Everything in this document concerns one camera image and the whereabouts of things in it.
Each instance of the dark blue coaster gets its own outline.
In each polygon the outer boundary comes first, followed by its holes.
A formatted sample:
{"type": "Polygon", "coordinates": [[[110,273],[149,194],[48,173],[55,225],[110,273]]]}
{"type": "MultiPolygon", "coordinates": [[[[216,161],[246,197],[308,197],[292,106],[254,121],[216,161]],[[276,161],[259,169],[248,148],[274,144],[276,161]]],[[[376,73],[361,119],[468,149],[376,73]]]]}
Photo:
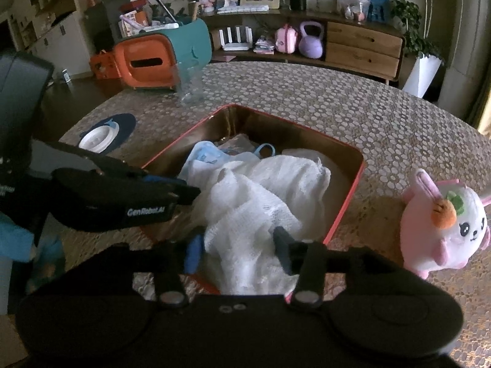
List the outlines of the dark blue coaster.
{"type": "Polygon", "coordinates": [[[119,113],[114,116],[110,116],[99,123],[92,126],[89,130],[80,134],[80,140],[89,133],[89,131],[94,130],[96,127],[106,124],[108,121],[115,121],[119,125],[119,133],[116,138],[109,144],[109,146],[101,152],[101,155],[106,155],[109,152],[114,151],[119,148],[123,142],[125,142],[128,137],[133,133],[134,128],[137,126],[137,119],[131,113],[119,113]]]}

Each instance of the purple kettlebell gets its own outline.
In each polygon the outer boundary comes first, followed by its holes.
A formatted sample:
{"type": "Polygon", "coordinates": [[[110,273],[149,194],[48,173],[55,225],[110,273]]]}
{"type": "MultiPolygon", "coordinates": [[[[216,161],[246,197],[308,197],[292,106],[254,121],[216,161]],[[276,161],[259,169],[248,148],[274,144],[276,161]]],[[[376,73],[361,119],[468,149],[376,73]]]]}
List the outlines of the purple kettlebell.
{"type": "Polygon", "coordinates": [[[300,40],[299,51],[300,53],[307,57],[317,59],[322,56],[322,36],[324,35],[324,26],[318,22],[306,21],[300,24],[300,33],[302,34],[302,40],[300,40]],[[319,37],[309,36],[305,33],[305,26],[316,26],[321,29],[321,34],[319,37]]]}

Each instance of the white keyboard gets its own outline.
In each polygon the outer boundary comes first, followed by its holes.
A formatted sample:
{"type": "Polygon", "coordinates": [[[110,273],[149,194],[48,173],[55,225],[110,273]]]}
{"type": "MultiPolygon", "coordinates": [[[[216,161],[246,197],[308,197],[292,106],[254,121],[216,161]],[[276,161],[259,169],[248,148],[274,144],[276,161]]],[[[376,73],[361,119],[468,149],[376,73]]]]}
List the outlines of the white keyboard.
{"type": "Polygon", "coordinates": [[[268,5],[238,5],[233,7],[218,8],[217,13],[249,13],[266,11],[269,11],[268,5]]]}

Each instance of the pink plush toy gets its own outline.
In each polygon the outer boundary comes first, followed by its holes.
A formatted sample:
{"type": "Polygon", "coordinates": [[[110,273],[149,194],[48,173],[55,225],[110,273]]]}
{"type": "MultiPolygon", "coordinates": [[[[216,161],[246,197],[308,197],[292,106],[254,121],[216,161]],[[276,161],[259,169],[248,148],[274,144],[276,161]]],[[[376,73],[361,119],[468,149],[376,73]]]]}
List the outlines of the pink plush toy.
{"type": "Polygon", "coordinates": [[[479,196],[459,180],[434,183],[418,169],[404,192],[401,219],[404,267],[426,279],[430,271],[463,268],[479,247],[489,245],[484,206],[479,196]]]}

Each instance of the wooden tv cabinet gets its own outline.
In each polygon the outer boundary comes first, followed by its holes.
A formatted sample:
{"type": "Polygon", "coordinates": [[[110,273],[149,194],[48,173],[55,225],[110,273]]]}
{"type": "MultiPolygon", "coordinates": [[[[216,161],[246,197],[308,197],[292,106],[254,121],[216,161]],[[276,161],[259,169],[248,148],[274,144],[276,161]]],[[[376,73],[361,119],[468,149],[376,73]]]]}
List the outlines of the wooden tv cabinet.
{"type": "Polygon", "coordinates": [[[270,19],[275,23],[283,21],[293,26],[303,21],[317,21],[323,24],[326,30],[323,37],[324,54],[319,59],[311,59],[298,52],[282,54],[275,51],[274,55],[261,55],[252,50],[226,52],[215,48],[214,55],[333,67],[379,77],[386,83],[396,81],[399,77],[404,37],[392,26],[376,22],[358,24],[335,13],[291,10],[269,10],[264,13],[212,13],[202,15],[201,18],[208,28],[213,30],[242,25],[245,17],[256,17],[256,15],[262,22],[270,19]]]}

